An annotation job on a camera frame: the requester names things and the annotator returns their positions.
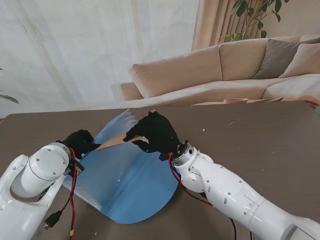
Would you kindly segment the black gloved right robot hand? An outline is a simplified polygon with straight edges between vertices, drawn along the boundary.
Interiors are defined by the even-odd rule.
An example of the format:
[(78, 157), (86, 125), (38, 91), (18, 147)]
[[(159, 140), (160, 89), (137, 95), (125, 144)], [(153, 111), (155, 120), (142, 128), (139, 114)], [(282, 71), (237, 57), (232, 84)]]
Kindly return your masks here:
[(146, 153), (174, 153), (181, 144), (170, 121), (157, 111), (150, 111), (147, 116), (139, 120), (126, 133), (123, 141), (128, 142), (135, 137), (147, 139), (147, 141), (136, 140), (133, 142)]

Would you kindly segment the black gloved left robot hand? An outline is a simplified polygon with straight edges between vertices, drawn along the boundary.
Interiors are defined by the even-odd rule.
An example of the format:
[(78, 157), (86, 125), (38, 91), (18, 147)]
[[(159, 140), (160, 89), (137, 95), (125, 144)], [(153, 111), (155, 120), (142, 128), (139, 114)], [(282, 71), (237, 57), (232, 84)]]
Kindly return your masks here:
[(88, 130), (83, 129), (71, 133), (65, 140), (59, 142), (73, 149), (76, 158), (79, 160), (82, 159), (83, 155), (101, 146), (101, 144), (94, 143), (94, 138)]

